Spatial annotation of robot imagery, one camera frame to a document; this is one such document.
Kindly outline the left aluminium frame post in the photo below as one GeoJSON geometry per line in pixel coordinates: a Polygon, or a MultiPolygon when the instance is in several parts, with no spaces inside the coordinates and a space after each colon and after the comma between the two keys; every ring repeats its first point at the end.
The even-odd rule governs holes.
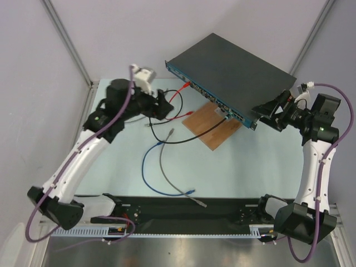
{"type": "Polygon", "coordinates": [[[82,61],[82,58],[80,57],[80,54],[78,53],[74,43],[72,42],[72,39],[71,39],[70,35],[68,34],[68,32],[65,28],[65,25],[63,24],[52,1],[40,0],[40,3],[43,5],[44,10],[46,11],[50,21],[52,22],[55,30],[57,31],[57,34],[59,35],[60,39],[62,40],[69,56],[72,58],[75,66],[76,66],[77,70],[79,71],[81,77],[83,78],[85,84],[89,88],[92,88],[93,81],[90,78],[90,75],[88,74],[88,71],[86,70],[86,67],[82,61]]]}

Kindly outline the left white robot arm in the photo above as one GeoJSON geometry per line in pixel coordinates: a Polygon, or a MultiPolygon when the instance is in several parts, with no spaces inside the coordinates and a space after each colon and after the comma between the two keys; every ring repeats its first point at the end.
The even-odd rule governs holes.
{"type": "Polygon", "coordinates": [[[143,91],[138,82],[115,79],[83,125],[77,144],[57,172],[41,187],[27,193],[42,215],[62,229],[69,230],[80,221],[104,216],[111,223],[122,218],[118,198],[110,194],[75,197],[76,190],[91,165],[125,128],[125,122],[138,115],[163,120],[173,106],[163,90],[143,91]]]}

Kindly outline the aluminium frame post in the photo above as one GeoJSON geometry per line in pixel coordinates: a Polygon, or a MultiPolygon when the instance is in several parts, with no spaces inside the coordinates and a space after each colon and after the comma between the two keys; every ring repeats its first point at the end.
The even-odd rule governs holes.
{"type": "Polygon", "coordinates": [[[82,58],[80,57],[80,54],[78,53],[74,43],[72,42],[72,39],[71,39],[70,35],[68,34],[68,32],[65,28],[65,25],[63,24],[52,1],[40,0],[40,3],[43,5],[44,10],[46,11],[50,21],[52,22],[55,30],[57,31],[57,34],[59,35],[60,39],[62,40],[69,56],[72,58],[75,66],[76,66],[77,70],[79,71],[81,77],[83,78],[85,84],[89,88],[92,88],[93,81],[90,78],[90,75],[88,74],[88,71],[86,70],[86,67],[82,61],[82,58]]]}
{"type": "Polygon", "coordinates": [[[321,11],[319,12],[310,32],[307,35],[307,38],[305,42],[303,43],[303,46],[301,50],[299,51],[296,59],[294,60],[289,73],[294,76],[300,67],[303,59],[305,58],[306,54],[309,51],[309,48],[312,46],[315,38],[317,37],[320,29],[322,28],[324,22],[328,18],[329,13],[331,12],[333,6],[335,5],[336,0],[327,0],[325,1],[321,11]]]}

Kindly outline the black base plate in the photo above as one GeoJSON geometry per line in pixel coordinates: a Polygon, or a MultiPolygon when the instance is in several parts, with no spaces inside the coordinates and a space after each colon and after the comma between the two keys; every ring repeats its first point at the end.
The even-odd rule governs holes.
{"type": "Polygon", "coordinates": [[[90,219],[93,224],[118,223],[127,217],[135,233],[152,235],[237,235],[247,234],[252,224],[273,224],[270,215],[257,208],[259,199],[203,198],[202,207],[188,198],[115,196],[119,206],[107,219],[90,219]]]}

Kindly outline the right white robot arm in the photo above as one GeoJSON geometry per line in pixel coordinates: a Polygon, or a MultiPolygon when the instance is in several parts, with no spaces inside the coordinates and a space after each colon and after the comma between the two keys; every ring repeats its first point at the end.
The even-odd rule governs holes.
{"type": "Polygon", "coordinates": [[[266,194],[258,202],[256,217],[264,224],[274,220],[274,231],[306,244],[312,244],[314,238],[321,241],[337,224],[329,214],[327,193],[336,151],[333,144],[339,138],[339,130],[332,123],[339,105],[340,99],[320,93],[310,109],[302,109],[298,100],[284,91],[274,100],[253,108],[261,122],[277,131],[289,125],[298,129],[304,157],[295,200],[288,203],[266,194]]]}

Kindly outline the right aluminium frame post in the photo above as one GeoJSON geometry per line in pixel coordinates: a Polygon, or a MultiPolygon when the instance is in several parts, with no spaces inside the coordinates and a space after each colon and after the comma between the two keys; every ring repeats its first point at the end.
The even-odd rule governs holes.
{"type": "Polygon", "coordinates": [[[305,42],[303,43],[303,46],[301,50],[299,51],[296,59],[294,60],[289,73],[294,76],[300,67],[303,59],[305,58],[306,54],[309,51],[309,48],[312,46],[315,38],[317,37],[320,29],[322,28],[324,22],[328,18],[329,13],[331,12],[333,6],[335,5],[336,0],[327,0],[325,1],[321,11],[319,12],[310,32],[307,35],[307,38],[305,42]]]}

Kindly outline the black blue network switch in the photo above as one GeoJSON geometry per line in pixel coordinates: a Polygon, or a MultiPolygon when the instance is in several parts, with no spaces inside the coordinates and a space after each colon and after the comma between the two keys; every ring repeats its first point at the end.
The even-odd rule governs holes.
{"type": "Polygon", "coordinates": [[[169,72],[255,130],[263,105],[293,87],[296,78],[212,33],[167,61],[169,72]]]}

